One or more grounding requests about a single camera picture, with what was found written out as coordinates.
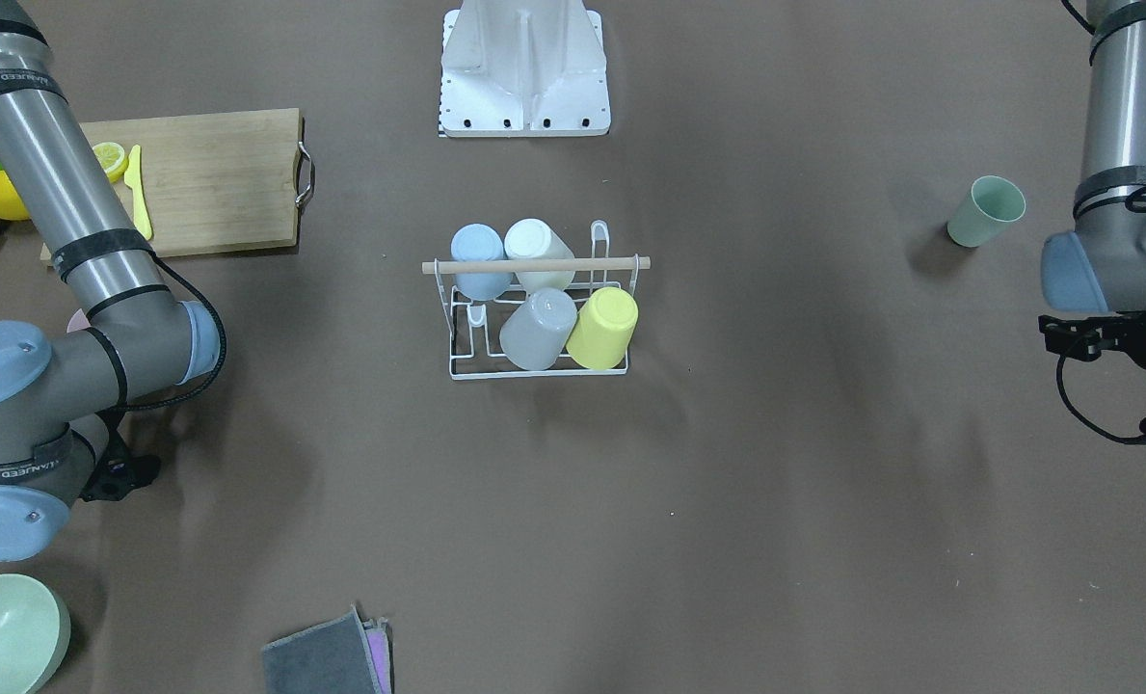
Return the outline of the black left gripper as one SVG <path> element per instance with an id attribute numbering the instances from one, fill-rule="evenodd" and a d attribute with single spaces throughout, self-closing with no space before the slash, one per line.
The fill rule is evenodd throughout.
<path id="1" fill-rule="evenodd" d="M 1094 316 L 1088 320 L 1060 320 L 1043 315 L 1038 329 L 1044 336 L 1045 350 L 1057 355 L 1054 385 L 1066 409 L 1084 427 L 1096 435 L 1123 445 L 1146 445 L 1146 417 L 1139 423 L 1139 435 L 1118 436 L 1089 420 L 1072 404 L 1063 381 L 1066 361 L 1093 361 L 1104 352 L 1124 353 L 1135 365 L 1146 370 L 1146 311 L 1122 311 L 1113 316 Z"/>

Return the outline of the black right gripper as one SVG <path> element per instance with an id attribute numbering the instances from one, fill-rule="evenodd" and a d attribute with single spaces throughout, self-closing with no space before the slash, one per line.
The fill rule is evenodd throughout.
<path id="1" fill-rule="evenodd" d="M 135 454 L 120 434 L 113 434 L 93 467 L 80 500 L 123 500 L 131 492 L 154 483 L 160 473 L 160 458 Z"/>

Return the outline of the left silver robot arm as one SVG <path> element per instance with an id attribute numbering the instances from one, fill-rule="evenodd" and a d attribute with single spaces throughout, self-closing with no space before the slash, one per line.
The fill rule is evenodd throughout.
<path id="1" fill-rule="evenodd" d="M 1080 14 L 1091 34 L 1082 179 L 1072 229 L 1041 251 L 1041 290 L 1053 315 L 1041 316 L 1045 347 L 1058 361 L 1062 401 L 1067 360 L 1124 353 L 1146 370 L 1146 1 L 1092 1 Z M 1146 417 L 1133 436 L 1146 445 Z"/>

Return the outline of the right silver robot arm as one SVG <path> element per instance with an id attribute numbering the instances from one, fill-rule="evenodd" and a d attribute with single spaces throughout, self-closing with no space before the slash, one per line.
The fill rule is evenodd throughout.
<path id="1" fill-rule="evenodd" d="M 215 308 L 176 300 L 176 273 L 131 223 L 49 63 L 40 27 L 0 1 L 0 163 L 88 320 L 54 337 L 0 320 L 0 562 L 48 549 L 76 500 L 152 484 L 160 462 L 129 451 L 123 415 L 168 387 L 206 389 L 227 350 Z"/>

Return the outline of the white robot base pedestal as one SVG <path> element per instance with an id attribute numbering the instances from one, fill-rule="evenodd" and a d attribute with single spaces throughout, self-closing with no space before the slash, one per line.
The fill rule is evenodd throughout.
<path id="1" fill-rule="evenodd" d="M 581 1 L 464 1 L 444 15 L 441 30 L 441 136 L 611 131 L 603 21 Z"/>

